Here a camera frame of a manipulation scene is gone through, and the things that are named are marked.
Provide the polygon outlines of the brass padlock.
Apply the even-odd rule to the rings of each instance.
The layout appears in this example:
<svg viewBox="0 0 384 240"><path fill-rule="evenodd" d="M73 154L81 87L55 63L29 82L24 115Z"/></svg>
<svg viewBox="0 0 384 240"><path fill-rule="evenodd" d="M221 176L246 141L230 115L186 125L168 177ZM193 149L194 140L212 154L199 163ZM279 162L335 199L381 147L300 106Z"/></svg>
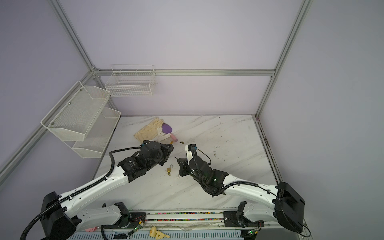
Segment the brass padlock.
<svg viewBox="0 0 384 240"><path fill-rule="evenodd" d="M168 168L167 168L167 175L168 176L171 176L171 172L172 172L172 169L174 168L173 165L170 165Z"/></svg>

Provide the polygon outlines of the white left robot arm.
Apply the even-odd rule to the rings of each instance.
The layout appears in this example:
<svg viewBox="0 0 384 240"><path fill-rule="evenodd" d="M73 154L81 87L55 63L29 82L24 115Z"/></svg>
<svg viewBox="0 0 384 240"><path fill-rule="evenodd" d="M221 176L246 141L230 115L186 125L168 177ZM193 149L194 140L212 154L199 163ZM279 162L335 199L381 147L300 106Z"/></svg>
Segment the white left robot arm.
<svg viewBox="0 0 384 240"><path fill-rule="evenodd" d="M114 158L116 151L109 152L111 167L105 175L61 195L56 192L45 195L40 213L26 226L20 238L25 240L37 222L42 224L47 240L70 238L74 233L86 228L88 218L78 214L90 203L145 175L156 165L163 166L174 146L145 140L132 150L134 153L118 164Z"/></svg>

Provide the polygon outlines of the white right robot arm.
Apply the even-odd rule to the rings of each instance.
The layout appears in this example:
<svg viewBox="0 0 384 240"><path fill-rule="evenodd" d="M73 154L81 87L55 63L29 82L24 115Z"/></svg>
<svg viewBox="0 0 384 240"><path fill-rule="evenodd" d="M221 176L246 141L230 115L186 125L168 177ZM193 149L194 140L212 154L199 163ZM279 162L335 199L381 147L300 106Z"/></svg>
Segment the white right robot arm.
<svg viewBox="0 0 384 240"><path fill-rule="evenodd" d="M265 185L240 179L227 172L211 168L211 162L204 161L195 145L186 146L186 157L178 158L181 177L191 176L211 197L233 195L244 198L235 215L235 225L248 227L255 224L259 216L250 203L268 208L267 219L277 222L283 228L310 238L312 233L304 223L305 200L294 188L286 183Z"/></svg>

